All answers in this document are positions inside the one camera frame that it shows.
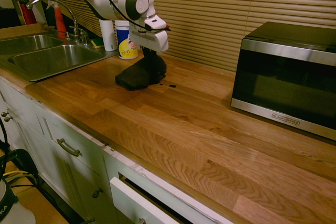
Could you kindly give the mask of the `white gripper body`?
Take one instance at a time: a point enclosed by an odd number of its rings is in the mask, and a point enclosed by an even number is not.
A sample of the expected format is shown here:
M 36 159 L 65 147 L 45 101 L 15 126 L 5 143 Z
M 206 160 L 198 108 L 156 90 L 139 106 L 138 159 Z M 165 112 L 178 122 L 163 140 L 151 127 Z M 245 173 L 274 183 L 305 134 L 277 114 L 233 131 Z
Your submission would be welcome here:
M 139 46 L 156 52 L 164 52 L 169 48 L 168 35 L 166 31 L 160 31 L 157 33 L 140 33 L 137 30 L 131 29 L 130 39 Z

